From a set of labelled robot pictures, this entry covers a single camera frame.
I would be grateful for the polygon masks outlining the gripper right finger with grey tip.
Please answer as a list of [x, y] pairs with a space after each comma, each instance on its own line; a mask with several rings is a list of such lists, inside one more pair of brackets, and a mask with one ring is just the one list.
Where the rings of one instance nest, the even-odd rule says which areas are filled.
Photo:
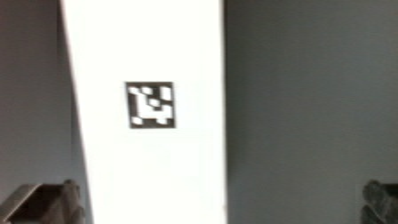
[[371, 180], [362, 189], [361, 224], [398, 224], [398, 184]]

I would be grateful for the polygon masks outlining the gripper left finger with black tip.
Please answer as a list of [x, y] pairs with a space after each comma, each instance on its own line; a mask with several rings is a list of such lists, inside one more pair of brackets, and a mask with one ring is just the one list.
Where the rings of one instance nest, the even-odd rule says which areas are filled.
[[18, 187], [0, 204], [0, 224], [87, 224], [73, 180]]

